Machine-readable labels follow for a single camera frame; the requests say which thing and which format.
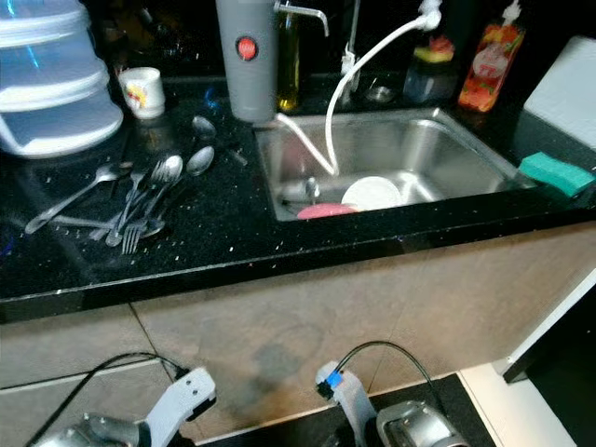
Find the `stainless steel sink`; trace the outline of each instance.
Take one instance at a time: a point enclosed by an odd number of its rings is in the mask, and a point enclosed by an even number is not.
[[[326,154],[325,116],[295,121]],[[274,122],[254,130],[281,221],[296,219],[310,205],[305,192],[310,177],[318,182],[319,203],[341,202],[347,188],[362,177],[385,177],[400,190],[402,206],[534,185],[441,109],[335,116],[338,177],[329,175],[283,125]]]

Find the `faucet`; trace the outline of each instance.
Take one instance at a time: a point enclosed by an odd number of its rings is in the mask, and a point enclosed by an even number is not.
[[[344,55],[342,56],[342,76],[345,75],[356,64],[357,57],[354,46],[356,44],[356,30],[358,29],[358,16],[360,13],[360,0],[354,0],[354,12],[352,13],[352,29],[350,31],[350,40],[345,44]],[[358,88],[360,72],[356,74],[344,88],[341,96],[341,104],[347,104],[350,101],[352,92]]]
[[[325,37],[329,37],[329,23],[327,22],[327,16],[324,12],[318,9],[311,9],[310,7],[295,7],[290,5],[290,2],[286,0],[285,4],[282,4],[280,0],[273,5],[273,9],[276,12],[285,12],[287,14],[300,14],[303,16],[316,17],[323,22],[323,30],[325,31]]]

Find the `mug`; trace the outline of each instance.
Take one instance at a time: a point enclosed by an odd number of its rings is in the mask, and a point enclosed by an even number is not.
[[[127,106],[139,119],[156,118],[166,110],[161,73],[156,68],[130,68],[118,75]]]

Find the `sponge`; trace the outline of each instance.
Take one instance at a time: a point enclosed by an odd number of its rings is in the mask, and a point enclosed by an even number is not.
[[[520,172],[540,182],[559,188],[569,197],[578,195],[596,177],[584,169],[538,152],[527,156],[520,164]]]

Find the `plastic food container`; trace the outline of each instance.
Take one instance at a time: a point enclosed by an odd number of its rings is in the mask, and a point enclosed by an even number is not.
[[[0,113],[82,100],[109,80],[87,30],[45,44],[0,48]]]
[[[62,156],[86,149],[114,134],[122,111],[106,89],[58,107],[0,115],[0,143],[13,155]]]
[[[50,42],[88,25],[87,11],[76,0],[0,0],[0,48]]]
[[[86,149],[118,130],[77,0],[0,0],[0,147],[27,158]]]

